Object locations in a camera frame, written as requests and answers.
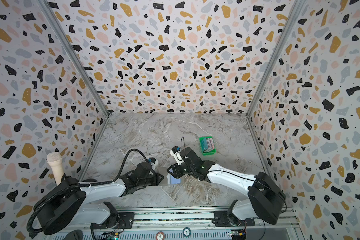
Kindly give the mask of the blue credit card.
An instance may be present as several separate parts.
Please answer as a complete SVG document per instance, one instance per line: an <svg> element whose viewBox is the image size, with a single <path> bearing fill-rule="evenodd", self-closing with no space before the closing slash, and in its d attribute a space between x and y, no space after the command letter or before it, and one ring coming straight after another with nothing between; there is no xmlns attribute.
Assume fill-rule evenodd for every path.
<svg viewBox="0 0 360 240"><path fill-rule="evenodd" d="M182 179L176 179L173 176L170 176L169 178L169 183L170 185L176 185L176 184L181 184L182 183Z"/></svg>

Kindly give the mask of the green card tray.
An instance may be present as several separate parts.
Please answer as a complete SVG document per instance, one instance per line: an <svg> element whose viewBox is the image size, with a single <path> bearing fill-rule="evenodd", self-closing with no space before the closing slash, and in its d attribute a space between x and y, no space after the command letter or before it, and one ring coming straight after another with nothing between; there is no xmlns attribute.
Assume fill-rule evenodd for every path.
<svg viewBox="0 0 360 240"><path fill-rule="evenodd" d="M213 137L201 137L199 143L203 156L214 155L217 152Z"/></svg>

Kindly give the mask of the grey card holder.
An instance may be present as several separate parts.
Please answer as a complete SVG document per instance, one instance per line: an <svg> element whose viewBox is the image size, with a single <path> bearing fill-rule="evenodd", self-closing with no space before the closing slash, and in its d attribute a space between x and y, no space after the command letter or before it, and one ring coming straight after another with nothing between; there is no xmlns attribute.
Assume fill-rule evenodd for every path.
<svg viewBox="0 0 360 240"><path fill-rule="evenodd" d="M170 183L169 183L169 178L170 178L170 174L168 174L168 173L162 173L162 175L164 176L164 179L163 179L163 182L164 182L164 184L163 185L161 185L161 186L171 186L170 185Z"/></svg>

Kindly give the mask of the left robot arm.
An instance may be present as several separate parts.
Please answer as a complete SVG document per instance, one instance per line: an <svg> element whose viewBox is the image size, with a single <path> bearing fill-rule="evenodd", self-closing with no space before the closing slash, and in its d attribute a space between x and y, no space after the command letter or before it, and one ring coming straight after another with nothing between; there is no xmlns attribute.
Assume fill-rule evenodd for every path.
<svg viewBox="0 0 360 240"><path fill-rule="evenodd" d="M135 170L116 180L103 182L79 182L75 178L63 180L34 206L27 223L30 237L38 233L53 235L69 225L116 226L120 214L107 199L158 186L165 177L155 171L155 166L150 161L142 162Z"/></svg>

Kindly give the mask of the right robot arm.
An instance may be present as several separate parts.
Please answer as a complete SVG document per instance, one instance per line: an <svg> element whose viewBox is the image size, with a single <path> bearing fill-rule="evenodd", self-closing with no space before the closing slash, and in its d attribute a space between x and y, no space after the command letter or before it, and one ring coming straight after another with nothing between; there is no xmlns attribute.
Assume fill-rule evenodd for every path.
<svg viewBox="0 0 360 240"><path fill-rule="evenodd" d="M167 172L176 179L184 175L199 181L219 184L247 197L245 201L234 200L226 212L215 212L213 224L217 227L243 226L245 220L258 217L276 225L281 213L287 209L286 196L269 175L259 172L247 175L229 170L212 161L204 161L189 147L175 146L170 154L176 163Z"/></svg>

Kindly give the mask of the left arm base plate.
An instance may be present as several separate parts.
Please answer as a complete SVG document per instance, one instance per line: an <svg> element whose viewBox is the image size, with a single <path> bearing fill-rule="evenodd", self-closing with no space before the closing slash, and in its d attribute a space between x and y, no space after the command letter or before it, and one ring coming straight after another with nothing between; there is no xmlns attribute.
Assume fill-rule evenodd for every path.
<svg viewBox="0 0 360 240"><path fill-rule="evenodd" d="M119 231L131 229L134 223L134 212L123 212L118 215L111 214L102 224L92 224L94 230L106 229Z"/></svg>

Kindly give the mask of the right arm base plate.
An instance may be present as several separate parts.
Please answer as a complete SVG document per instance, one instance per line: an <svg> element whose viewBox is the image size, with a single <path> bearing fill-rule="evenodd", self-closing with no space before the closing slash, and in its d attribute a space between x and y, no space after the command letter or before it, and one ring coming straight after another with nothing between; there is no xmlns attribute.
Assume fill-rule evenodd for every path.
<svg viewBox="0 0 360 240"><path fill-rule="evenodd" d="M244 228L255 226L255 220L253 218L247 218L245 220L239 220L232 213L228 211L214 211L214 218L212 223L216 227L240 227Z"/></svg>

